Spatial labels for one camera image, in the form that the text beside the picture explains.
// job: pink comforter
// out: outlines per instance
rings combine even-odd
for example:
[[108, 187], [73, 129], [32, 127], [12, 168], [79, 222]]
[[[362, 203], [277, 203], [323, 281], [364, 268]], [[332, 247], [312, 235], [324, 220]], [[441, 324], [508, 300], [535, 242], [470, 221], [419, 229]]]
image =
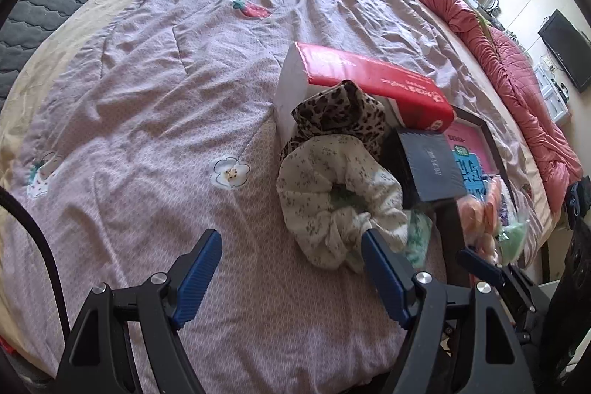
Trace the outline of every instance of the pink comforter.
[[550, 118], [527, 58], [512, 40], [491, 28], [495, 50], [463, 0], [419, 1], [449, 25], [486, 72], [536, 159], [551, 211], [559, 212], [568, 185], [582, 177], [583, 168]]

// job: white cabinet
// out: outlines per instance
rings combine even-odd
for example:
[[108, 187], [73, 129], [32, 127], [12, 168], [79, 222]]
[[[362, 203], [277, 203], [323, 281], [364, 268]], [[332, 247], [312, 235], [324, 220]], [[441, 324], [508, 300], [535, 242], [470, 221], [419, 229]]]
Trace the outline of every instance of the white cabinet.
[[542, 91], [542, 97], [550, 113], [550, 117], [557, 126], [563, 125], [570, 120], [570, 113], [568, 107], [564, 103], [562, 97], [554, 87], [551, 80], [551, 74], [542, 66], [538, 64], [534, 67], [534, 72], [540, 84], [540, 91]]

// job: metal screw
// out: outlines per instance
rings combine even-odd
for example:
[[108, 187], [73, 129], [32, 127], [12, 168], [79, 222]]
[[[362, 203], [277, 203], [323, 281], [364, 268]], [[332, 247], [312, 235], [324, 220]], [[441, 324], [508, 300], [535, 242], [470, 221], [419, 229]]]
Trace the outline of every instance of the metal screw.
[[417, 274], [417, 281], [421, 284], [429, 284], [433, 280], [433, 277], [428, 272], [419, 272]]
[[94, 286], [92, 288], [92, 292], [94, 294], [103, 294], [103, 292], [106, 290], [107, 290], [107, 284], [105, 284], [104, 282], [101, 282], [99, 285]]
[[166, 274], [164, 272], [157, 272], [150, 278], [150, 281], [152, 281], [152, 284], [164, 284], [166, 282]]
[[488, 282], [480, 281], [476, 284], [476, 288], [483, 294], [488, 294], [491, 291], [491, 285]]

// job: black flat screen tv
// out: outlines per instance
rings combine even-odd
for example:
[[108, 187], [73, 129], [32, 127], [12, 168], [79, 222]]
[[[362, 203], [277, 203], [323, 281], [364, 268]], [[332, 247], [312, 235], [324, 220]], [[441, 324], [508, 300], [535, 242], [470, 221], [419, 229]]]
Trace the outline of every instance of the black flat screen tv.
[[572, 80], [578, 92], [591, 82], [591, 45], [559, 10], [555, 10], [538, 32]]

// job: black cable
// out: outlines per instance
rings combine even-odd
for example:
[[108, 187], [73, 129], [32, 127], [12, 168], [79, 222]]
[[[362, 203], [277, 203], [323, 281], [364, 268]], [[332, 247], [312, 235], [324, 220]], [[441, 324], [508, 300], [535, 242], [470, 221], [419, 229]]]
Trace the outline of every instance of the black cable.
[[33, 217], [25, 210], [25, 208], [18, 202], [6, 189], [0, 186], [0, 206], [4, 207], [14, 219], [16, 219], [29, 236], [35, 242], [41, 257], [45, 263], [45, 268], [49, 274], [49, 281], [57, 304], [57, 313], [60, 316], [61, 331], [64, 334], [64, 342], [67, 341], [70, 335], [70, 324], [68, 323], [68, 313], [66, 311], [66, 301], [64, 300], [64, 293], [61, 290], [60, 276], [57, 272], [55, 259], [49, 248], [49, 244]]

